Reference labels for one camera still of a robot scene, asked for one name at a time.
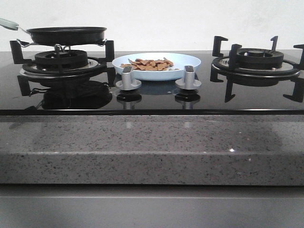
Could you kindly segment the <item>brown meat slices pile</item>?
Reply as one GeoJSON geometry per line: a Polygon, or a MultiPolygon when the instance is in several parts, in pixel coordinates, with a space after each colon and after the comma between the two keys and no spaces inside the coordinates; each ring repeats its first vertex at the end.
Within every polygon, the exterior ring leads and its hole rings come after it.
{"type": "Polygon", "coordinates": [[[171,71],[171,70],[178,70],[178,68],[173,68],[174,63],[168,60],[167,58],[163,59],[140,59],[137,58],[134,61],[128,59],[128,64],[121,64],[120,67],[131,67],[133,70],[140,70],[140,71],[171,71]]]}

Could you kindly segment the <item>light blue plate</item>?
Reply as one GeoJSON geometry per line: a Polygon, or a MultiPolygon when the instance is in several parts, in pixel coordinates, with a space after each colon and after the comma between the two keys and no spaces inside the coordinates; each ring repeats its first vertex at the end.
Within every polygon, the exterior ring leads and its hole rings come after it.
{"type": "Polygon", "coordinates": [[[117,57],[112,61],[112,64],[116,70],[116,73],[121,74],[123,68],[121,64],[128,64],[129,60],[134,61],[135,59],[143,60],[158,60],[166,58],[169,61],[173,62],[173,66],[166,71],[141,71],[133,70],[132,75],[135,79],[144,80],[144,81],[168,81],[168,80],[177,80],[184,77],[184,67],[193,66],[194,70],[197,71],[201,60],[197,57],[178,54],[178,53],[168,53],[168,52],[151,52],[151,53],[137,53],[129,54],[121,57],[117,57]]]}

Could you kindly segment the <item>black frying pan green handle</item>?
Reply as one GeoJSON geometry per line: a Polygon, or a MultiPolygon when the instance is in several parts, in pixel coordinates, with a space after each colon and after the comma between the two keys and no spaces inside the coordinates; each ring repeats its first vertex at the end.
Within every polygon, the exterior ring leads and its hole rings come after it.
{"type": "Polygon", "coordinates": [[[22,46],[75,46],[98,44],[104,41],[105,27],[48,27],[24,30],[31,36],[32,42],[21,42],[22,46]]]}

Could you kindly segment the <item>silver left stove knob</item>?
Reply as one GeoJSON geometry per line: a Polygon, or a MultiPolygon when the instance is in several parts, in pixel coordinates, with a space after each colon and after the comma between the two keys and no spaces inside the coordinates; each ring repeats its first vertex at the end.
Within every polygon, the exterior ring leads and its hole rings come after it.
{"type": "Polygon", "coordinates": [[[137,80],[133,76],[133,68],[131,66],[127,66],[122,71],[122,80],[116,82],[115,86],[124,91],[135,90],[141,87],[141,81],[137,80]]]}

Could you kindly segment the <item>silver stove knob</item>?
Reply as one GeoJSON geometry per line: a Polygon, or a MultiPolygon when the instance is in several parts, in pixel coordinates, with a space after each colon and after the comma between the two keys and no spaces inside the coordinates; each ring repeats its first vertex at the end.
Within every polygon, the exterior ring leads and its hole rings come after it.
{"type": "Polygon", "coordinates": [[[122,71],[122,80],[116,82],[115,86],[124,91],[135,90],[141,87],[141,81],[137,80],[133,76],[133,68],[131,66],[127,66],[122,71]]]}
{"type": "Polygon", "coordinates": [[[184,90],[194,90],[201,87],[201,82],[195,79],[195,70],[193,66],[184,67],[184,77],[175,81],[175,85],[184,90]]]}

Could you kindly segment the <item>silver right stove knob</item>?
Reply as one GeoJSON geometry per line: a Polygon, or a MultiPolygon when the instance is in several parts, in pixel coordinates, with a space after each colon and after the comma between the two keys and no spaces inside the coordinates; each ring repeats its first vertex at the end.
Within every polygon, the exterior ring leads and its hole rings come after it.
{"type": "Polygon", "coordinates": [[[201,87],[201,82],[195,79],[195,70],[193,66],[184,67],[184,77],[175,81],[175,85],[184,90],[194,90],[201,87]]]}

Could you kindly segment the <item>black glass gas hob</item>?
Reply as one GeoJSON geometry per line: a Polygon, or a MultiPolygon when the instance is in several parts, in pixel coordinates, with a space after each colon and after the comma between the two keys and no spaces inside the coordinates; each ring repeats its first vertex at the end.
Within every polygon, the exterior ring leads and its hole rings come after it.
{"type": "Polygon", "coordinates": [[[281,79],[235,78],[212,69],[209,51],[201,60],[198,90],[174,81],[143,81],[139,89],[118,90],[112,66],[91,78],[55,84],[20,74],[10,52],[0,54],[1,115],[218,115],[303,114],[304,75],[281,79]]]}

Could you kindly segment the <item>grey cabinet drawer front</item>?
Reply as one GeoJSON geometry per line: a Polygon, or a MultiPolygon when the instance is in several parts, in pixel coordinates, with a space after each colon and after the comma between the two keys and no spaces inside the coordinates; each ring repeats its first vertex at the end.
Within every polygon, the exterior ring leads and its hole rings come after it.
{"type": "Polygon", "coordinates": [[[3,185],[3,228],[301,228],[302,187],[3,185]]]}

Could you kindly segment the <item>right black burner grate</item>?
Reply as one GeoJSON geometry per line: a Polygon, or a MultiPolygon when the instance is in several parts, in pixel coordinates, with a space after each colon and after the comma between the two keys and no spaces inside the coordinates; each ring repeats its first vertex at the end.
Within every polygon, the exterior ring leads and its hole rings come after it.
{"type": "Polygon", "coordinates": [[[233,44],[228,55],[221,53],[221,43],[227,38],[215,36],[212,55],[214,60],[211,65],[211,82],[221,82],[218,75],[227,79],[225,102],[234,98],[232,88],[234,84],[253,87],[274,86],[280,81],[294,82],[291,95],[284,94],[287,99],[296,102],[304,100],[304,80],[300,74],[304,71],[304,60],[299,63],[286,60],[284,54],[276,50],[278,37],[271,38],[271,49],[243,48],[233,44]]]}

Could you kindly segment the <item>black burner grate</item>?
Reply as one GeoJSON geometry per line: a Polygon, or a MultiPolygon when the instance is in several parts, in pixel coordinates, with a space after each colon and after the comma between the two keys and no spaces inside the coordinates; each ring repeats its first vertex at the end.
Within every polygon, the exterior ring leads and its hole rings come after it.
{"type": "Polygon", "coordinates": [[[19,80],[38,83],[61,82],[91,78],[107,71],[107,64],[114,60],[114,41],[104,40],[105,57],[89,57],[83,50],[70,46],[54,45],[54,50],[35,54],[34,59],[25,59],[20,40],[10,42],[14,64],[21,64],[19,80]]]}
{"type": "Polygon", "coordinates": [[[233,44],[228,55],[221,53],[221,43],[227,38],[215,36],[212,55],[214,60],[211,65],[211,82],[221,82],[218,75],[227,79],[225,102],[234,98],[232,88],[234,84],[253,87],[274,86],[280,81],[294,82],[291,95],[284,94],[287,99],[296,102],[304,100],[304,80],[300,74],[304,71],[304,60],[299,63],[286,60],[284,54],[276,50],[278,37],[271,38],[271,49],[243,48],[233,44]]]}

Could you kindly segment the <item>left black burner grate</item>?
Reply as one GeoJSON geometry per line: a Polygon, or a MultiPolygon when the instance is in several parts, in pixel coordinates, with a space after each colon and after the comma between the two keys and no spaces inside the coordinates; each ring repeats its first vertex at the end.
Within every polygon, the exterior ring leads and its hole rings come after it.
{"type": "Polygon", "coordinates": [[[25,59],[20,40],[10,42],[14,64],[21,64],[19,80],[38,83],[61,82],[91,78],[107,71],[107,64],[114,60],[114,41],[104,40],[105,57],[89,57],[83,50],[70,46],[54,45],[54,50],[35,54],[34,59],[25,59]]]}

